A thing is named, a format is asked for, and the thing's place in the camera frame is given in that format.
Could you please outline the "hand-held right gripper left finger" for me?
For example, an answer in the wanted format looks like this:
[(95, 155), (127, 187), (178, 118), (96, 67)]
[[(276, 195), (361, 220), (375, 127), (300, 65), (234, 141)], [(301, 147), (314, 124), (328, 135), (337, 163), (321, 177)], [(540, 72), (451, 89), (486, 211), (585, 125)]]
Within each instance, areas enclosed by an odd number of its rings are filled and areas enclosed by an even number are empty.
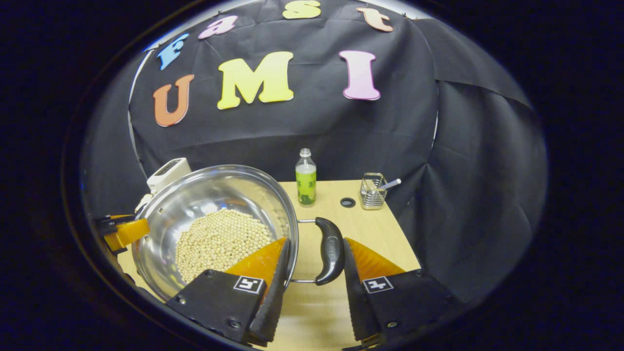
[(281, 313), (289, 243), (284, 237), (265, 245), (229, 273), (200, 273), (166, 305), (237, 344), (267, 346), (274, 340)]

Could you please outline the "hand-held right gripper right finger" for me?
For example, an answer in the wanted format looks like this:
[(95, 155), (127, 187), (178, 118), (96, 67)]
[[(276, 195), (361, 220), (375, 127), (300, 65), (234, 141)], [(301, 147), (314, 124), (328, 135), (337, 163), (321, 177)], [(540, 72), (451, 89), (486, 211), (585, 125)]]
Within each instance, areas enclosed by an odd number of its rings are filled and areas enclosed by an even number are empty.
[(463, 302), (428, 272), (406, 271), (352, 238), (345, 238), (344, 273), (359, 349), (419, 337), (464, 309)]

